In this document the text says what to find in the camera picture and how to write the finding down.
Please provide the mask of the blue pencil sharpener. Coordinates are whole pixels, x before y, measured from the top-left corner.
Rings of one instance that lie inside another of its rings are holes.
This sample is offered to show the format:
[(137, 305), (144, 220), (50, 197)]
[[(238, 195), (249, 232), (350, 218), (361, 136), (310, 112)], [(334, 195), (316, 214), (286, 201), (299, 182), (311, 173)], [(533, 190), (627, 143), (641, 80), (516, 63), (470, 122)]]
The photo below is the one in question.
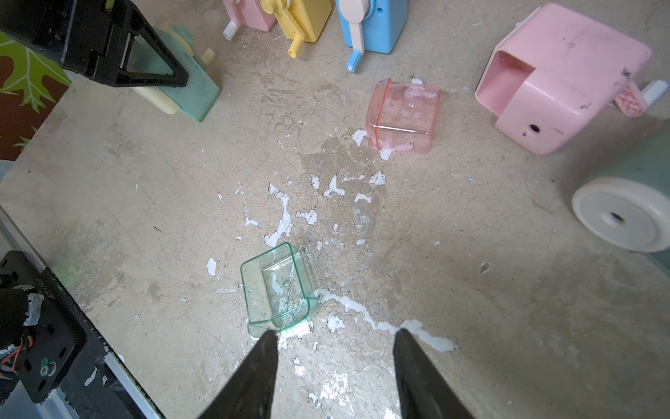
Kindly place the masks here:
[(345, 45), (352, 49), (347, 71), (355, 73), (366, 52), (389, 54), (408, 19), (408, 0), (337, 1)]

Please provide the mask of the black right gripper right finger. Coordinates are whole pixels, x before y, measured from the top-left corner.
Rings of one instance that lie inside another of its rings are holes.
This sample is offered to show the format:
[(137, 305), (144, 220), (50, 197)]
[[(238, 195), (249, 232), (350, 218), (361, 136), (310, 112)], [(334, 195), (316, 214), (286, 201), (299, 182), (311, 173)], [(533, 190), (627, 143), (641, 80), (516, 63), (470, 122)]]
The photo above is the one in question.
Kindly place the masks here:
[(406, 328), (393, 356), (401, 418), (474, 418)]

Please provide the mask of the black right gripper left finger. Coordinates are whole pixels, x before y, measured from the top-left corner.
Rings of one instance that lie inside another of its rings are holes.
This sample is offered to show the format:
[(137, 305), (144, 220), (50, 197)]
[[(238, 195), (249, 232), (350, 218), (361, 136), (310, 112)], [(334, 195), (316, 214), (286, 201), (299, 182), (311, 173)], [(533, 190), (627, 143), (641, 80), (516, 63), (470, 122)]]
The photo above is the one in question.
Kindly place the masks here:
[(199, 418), (270, 418), (277, 363), (277, 333), (269, 330)]

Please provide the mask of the clear green tray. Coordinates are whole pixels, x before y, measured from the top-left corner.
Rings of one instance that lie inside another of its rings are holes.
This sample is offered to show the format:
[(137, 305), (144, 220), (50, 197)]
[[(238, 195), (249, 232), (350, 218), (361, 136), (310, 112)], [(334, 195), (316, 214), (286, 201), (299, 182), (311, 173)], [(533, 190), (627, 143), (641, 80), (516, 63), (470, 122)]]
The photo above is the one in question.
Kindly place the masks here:
[(254, 339), (293, 328), (319, 310), (306, 258), (288, 242), (245, 261), (240, 273), (247, 330)]

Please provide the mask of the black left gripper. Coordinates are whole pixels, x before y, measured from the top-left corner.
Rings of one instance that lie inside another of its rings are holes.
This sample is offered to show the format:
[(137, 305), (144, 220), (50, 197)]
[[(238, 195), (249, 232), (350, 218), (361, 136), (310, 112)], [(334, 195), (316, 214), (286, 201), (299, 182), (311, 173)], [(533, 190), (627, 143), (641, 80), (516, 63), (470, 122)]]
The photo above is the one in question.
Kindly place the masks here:
[(3, 1), (1, 32), (111, 87), (188, 82), (188, 71), (131, 1)]

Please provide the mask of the yellow pencil sharpener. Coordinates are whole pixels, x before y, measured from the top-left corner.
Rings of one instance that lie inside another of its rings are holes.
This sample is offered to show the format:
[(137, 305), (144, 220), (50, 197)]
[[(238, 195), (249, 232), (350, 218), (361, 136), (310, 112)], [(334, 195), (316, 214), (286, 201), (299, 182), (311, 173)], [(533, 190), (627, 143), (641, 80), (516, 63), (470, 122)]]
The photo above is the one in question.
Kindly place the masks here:
[(273, 15), (284, 36), (291, 40), (288, 54), (296, 59), (305, 43), (314, 44), (319, 40), (326, 23), (333, 12), (332, 0), (261, 0), (261, 7)]

